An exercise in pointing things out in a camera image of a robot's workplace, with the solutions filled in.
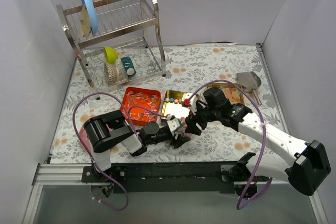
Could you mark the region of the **clear drinking glass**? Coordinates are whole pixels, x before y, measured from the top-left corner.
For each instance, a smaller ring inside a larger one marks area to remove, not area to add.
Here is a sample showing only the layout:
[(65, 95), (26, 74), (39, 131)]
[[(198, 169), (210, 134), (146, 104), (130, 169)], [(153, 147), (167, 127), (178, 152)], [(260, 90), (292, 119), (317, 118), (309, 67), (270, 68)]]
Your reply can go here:
[(188, 133), (186, 133), (186, 128), (187, 128), (187, 124), (182, 123), (178, 132), (182, 137), (190, 138), (190, 135)]

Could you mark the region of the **dark tin of star candies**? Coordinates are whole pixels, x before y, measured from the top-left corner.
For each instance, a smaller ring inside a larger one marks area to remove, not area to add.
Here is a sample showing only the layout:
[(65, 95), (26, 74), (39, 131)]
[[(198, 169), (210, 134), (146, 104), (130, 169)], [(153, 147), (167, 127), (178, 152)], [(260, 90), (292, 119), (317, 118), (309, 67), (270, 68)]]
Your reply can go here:
[(183, 94), (186, 92), (167, 90), (165, 93), (165, 97), (163, 99), (162, 111), (161, 111), (161, 123), (166, 123), (166, 119), (169, 116), (174, 116), (181, 120), (184, 123), (185, 118), (191, 115), (191, 111), (189, 108), (182, 106), (181, 99)]

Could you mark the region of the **orange lollipop tray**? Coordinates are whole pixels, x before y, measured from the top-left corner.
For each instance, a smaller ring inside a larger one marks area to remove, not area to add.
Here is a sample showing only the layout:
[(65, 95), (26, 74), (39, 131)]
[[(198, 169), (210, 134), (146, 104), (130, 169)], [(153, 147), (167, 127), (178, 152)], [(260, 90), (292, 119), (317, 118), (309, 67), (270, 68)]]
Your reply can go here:
[(145, 126), (155, 122), (161, 106), (161, 93), (158, 90), (128, 87), (122, 100), (120, 110), (127, 120), (136, 126)]

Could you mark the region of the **metal scoop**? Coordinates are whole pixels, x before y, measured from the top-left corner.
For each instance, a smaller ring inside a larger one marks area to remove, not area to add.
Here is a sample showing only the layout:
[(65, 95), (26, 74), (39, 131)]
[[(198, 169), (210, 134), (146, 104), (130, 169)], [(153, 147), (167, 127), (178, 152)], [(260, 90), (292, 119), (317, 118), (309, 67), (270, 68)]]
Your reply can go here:
[(252, 92), (258, 105), (262, 105), (257, 89), (261, 86), (261, 79), (253, 71), (237, 73), (237, 79), (240, 85), (247, 91)]

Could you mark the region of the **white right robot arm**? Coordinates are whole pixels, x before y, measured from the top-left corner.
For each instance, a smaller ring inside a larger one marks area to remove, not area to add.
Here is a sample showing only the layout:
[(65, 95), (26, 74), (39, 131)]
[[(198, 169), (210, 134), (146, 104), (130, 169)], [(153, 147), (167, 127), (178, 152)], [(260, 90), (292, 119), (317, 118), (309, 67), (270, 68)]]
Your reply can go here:
[(264, 143), (283, 160), (279, 164), (257, 161), (257, 169), (254, 164), (245, 162), (237, 168), (242, 180), (251, 180), (255, 175), (272, 177), (288, 181), (298, 192), (311, 196), (331, 173), (325, 146), (319, 141), (306, 142), (263, 123), (247, 106), (231, 104), (218, 87), (206, 90), (203, 96), (204, 102), (191, 93), (182, 97), (181, 103), (191, 109), (185, 119), (186, 133), (200, 135), (209, 122), (219, 121), (225, 127)]

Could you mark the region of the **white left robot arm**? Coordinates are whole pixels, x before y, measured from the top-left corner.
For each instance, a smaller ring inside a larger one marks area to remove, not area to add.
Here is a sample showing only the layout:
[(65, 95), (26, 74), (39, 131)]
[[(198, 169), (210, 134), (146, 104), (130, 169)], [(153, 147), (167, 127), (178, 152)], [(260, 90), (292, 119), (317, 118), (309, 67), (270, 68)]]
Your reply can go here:
[(121, 143), (131, 156), (139, 156), (147, 151), (148, 145), (170, 141), (173, 148), (179, 148), (191, 138), (184, 132), (182, 121), (169, 116), (166, 126), (156, 122), (134, 131), (126, 122), (123, 113), (116, 110), (89, 119), (84, 125), (87, 139), (91, 145), (93, 175), (100, 182), (111, 178), (110, 149)]

